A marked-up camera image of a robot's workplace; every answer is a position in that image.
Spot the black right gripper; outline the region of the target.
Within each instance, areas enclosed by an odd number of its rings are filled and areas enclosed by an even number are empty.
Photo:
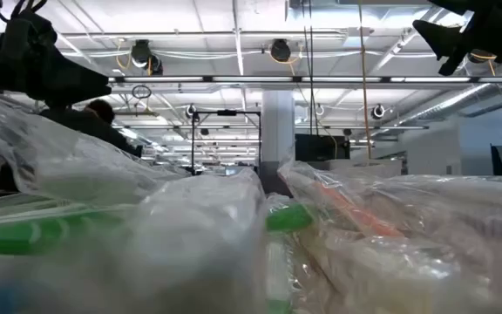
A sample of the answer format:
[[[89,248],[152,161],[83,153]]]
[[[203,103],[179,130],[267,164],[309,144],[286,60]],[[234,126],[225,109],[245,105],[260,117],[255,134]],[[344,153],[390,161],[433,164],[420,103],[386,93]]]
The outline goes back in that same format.
[[[435,5],[463,15],[472,13],[465,27],[447,27],[415,20],[413,28],[436,54],[448,57],[438,73],[451,76],[473,50],[491,53],[502,60],[502,0],[431,0]]]

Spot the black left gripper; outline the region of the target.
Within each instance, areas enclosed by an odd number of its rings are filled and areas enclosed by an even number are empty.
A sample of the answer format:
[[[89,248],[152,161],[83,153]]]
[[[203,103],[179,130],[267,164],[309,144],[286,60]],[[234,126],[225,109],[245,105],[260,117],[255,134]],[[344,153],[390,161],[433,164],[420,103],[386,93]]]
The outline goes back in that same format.
[[[0,1],[0,93],[23,92],[49,106],[65,107],[109,95],[106,75],[64,57],[51,22],[37,14],[41,1],[18,2],[9,17]]]

